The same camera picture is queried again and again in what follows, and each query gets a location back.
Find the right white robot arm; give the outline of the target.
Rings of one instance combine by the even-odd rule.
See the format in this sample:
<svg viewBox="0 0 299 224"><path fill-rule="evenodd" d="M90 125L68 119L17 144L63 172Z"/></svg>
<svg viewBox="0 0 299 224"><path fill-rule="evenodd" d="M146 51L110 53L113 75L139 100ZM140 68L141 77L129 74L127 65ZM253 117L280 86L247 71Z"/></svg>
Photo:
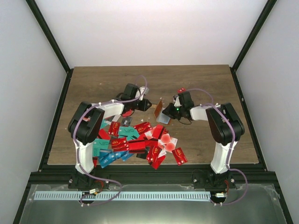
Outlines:
<svg viewBox="0 0 299 224"><path fill-rule="evenodd" d="M229 171L233 150L245 133L244 125L231 103L195 105L189 91L173 96L173 102L162 110L171 119L185 118L189 121L207 121L215 141L211 161L213 173L208 175L208 184L218 188L224 183L223 173Z"/></svg>

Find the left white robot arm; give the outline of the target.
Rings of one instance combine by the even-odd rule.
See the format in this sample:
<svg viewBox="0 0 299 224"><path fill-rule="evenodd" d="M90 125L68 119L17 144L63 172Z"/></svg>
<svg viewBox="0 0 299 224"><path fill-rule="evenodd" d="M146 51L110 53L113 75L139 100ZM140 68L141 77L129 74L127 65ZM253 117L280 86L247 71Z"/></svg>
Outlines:
<svg viewBox="0 0 299 224"><path fill-rule="evenodd" d="M76 149L75 168L81 173L79 183L84 188L89 189L95 184L95 176L90 173L94 168L93 143L103 119L123 115L130 110L148 110L151 102L144 98L148 92L147 86L127 84L123 93L107 102L92 104L83 101L79 104L68 124L68 131Z"/></svg>

